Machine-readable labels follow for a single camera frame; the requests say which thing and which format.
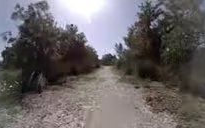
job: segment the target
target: vegetation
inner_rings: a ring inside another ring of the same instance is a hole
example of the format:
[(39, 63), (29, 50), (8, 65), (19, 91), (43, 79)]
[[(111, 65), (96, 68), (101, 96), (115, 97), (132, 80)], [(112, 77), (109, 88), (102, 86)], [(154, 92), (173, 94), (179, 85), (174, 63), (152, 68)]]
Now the vegetation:
[(201, 21), (205, 9), (200, 9), (204, 1), (189, 2), (142, 3), (137, 20), (124, 37), (127, 48), (121, 43), (115, 45), (117, 67), (142, 78), (180, 80), (185, 88), (189, 86), (193, 69), (182, 67), (192, 65), (195, 53), (205, 49), (205, 24)]
[(59, 77), (87, 73), (98, 67), (97, 53), (86, 44), (84, 33), (73, 24), (65, 29), (59, 27), (46, 1), (27, 7), (17, 4), (11, 19), (18, 24), (18, 34), (2, 34), (8, 43), (2, 51), (3, 66), (22, 71), (22, 92), (41, 91), (38, 76), (54, 82)]
[(101, 59), (101, 64), (102, 65), (113, 65), (115, 63), (116, 60), (116, 56), (112, 55), (112, 54), (105, 54), (103, 55), (102, 59)]

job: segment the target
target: bush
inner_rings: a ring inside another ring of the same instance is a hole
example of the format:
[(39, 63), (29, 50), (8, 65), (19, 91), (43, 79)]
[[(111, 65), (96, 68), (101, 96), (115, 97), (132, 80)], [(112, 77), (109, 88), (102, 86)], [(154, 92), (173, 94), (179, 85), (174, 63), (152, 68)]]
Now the bush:
[(149, 78), (151, 80), (159, 79), (158, 67), (150, 60), (141, 60), (138, 63), (137, 75), (141, 78)]

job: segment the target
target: gravel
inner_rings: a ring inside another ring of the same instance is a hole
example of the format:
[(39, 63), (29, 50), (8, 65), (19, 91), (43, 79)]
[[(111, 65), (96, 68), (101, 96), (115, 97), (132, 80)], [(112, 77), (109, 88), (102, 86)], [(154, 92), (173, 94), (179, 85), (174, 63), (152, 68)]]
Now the gravel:
[(27, 94), (16, 112), (0, 110), (6, 128), (175, 128), (167, 113), (151, 112), (143, 90), (120, 81), (111, 67), (80, 76), (72, 88), (51, 87)]

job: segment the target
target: dirt road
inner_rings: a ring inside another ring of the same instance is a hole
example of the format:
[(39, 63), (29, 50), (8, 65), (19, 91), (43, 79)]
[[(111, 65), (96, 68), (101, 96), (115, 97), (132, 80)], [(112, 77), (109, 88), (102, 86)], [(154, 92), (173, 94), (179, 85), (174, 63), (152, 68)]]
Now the dirt road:
[(111, 67), (80, 76), (67, 87), (51, 87), (29, 94), (16, 114), (2, 110), (0, 126), (6, 128), (174, 128), (165, 114), (145, 105), (142, 89), (121, 82)]

